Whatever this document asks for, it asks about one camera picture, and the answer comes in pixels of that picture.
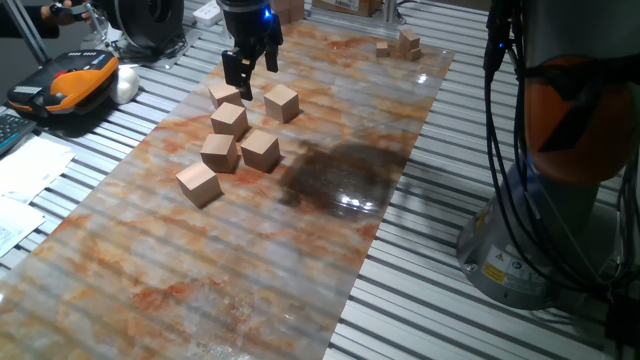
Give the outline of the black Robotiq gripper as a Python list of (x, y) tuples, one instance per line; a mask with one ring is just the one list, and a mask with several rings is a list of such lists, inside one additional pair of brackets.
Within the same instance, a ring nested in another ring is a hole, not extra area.
[(254, 62), (245, 58), (265, 55), (266, 69), (279, 71), (278, 53), (283, 44), (280, 18), (269, 0), (219, 0), (218, 5), (234, 41), (231, 50), (222, 52), (226, 84), (236, 88), (242, 99), (251, 101)]

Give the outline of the person's hand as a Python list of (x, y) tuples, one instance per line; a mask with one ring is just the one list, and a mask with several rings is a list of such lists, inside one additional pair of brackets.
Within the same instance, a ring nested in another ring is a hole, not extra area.
[(91, 23), (88, 0), (57, 0), (41, 7), (41, 15), (47, 25), (66, 26), (76, 22)]

